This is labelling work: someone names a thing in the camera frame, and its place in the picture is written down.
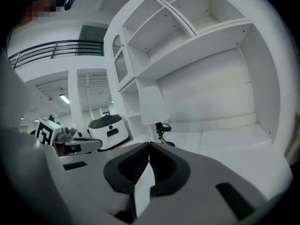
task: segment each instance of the white lamp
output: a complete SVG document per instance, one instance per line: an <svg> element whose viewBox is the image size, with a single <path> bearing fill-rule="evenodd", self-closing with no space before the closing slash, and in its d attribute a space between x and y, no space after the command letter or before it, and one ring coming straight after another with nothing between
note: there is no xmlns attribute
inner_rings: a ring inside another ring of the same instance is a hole
<svg viewBox="0 0 300 225"><path fill-rule="evenodd" d="M150 86L139 90L142 124L155 124L156 131L162 144L175 146L163 138L162 121L170 118L168 108L158 86Z"/></svg>

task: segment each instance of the metal railing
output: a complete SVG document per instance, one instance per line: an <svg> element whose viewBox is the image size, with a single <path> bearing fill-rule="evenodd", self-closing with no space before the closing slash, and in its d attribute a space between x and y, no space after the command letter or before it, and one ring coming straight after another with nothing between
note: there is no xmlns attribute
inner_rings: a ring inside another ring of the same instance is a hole
<svg viewBox="0 0 300 225"><path fill-rule="evenodd" d="M41 59L53 59L61 56L94 55L104 56L103 42L90 40L63 40L44 43L22 50L9 57L13 68L19 68Z"/></svg>

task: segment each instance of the fluorescent ceiling light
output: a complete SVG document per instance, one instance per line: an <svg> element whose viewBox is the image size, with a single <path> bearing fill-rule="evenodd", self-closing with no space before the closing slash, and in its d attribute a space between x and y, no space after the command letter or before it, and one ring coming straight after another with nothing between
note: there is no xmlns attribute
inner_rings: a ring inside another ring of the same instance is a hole
<svg viewBox="0 0 300 225"><path fill-rule="evenodd" d="M67 99L65 95L61 94L61 95L60 95L60 98L61 98L66 104L70 104L69 99Z"/></svg>

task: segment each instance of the lamp shade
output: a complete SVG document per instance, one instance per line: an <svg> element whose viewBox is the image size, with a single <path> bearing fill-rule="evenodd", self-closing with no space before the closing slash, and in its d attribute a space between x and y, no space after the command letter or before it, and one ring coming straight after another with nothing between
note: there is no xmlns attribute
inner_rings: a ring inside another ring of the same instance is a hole
<svg viewBox="0 0 300 225"><path fill-rule="evenodd" d="M139 90L142 124L155 124L170 118L168 108L158 86Z"/></svg>

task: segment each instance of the ceiling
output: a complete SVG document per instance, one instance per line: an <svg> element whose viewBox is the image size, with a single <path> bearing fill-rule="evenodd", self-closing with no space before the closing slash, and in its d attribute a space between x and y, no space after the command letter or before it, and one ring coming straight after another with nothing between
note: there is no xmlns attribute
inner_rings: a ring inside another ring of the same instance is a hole
<svg viewBox="0 0 300 225"><path fill-rule="evenodd" d="M70 105L60 99L68 98L68 73L50 75L27 84L34 96L24 115L24 120L34 121L50 114L62 116L70 113ZM82 73L78 75L79 97L82 111L98 108L111 103L106 73Z"/></svg>

